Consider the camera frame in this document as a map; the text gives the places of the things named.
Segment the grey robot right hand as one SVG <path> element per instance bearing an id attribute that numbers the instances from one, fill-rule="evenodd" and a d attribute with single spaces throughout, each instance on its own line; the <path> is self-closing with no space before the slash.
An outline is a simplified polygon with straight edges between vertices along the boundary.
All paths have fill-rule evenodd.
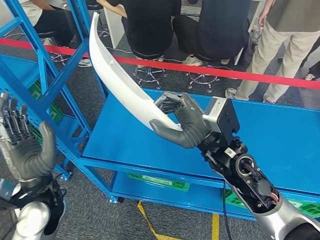
<path id="1" fill-rule="evenodd" d="M 168 128 L 158 119 L 150 120 L 152 129 L 159 137 L 186 149 L 200 145 L 211 130 L 203 120 L 203 111 L 187 93 L 164 92 L 155 103 L 165 114 L 174 113 L 182 131 Z"/>

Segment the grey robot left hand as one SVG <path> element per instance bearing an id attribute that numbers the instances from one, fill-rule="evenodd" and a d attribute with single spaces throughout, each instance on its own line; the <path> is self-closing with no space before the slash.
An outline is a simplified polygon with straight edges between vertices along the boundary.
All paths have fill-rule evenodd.
<path id="1" fill-rule="evenodd" d="M 12 175 L 29 181 L 51 173 L 57 159 L 56 136 L 46 121 L 39 124 L 42 143 L 32 134 L 27 106 L 17 109 L 17 99 L 7 92 L 0 95 L 0 150 Z"/>

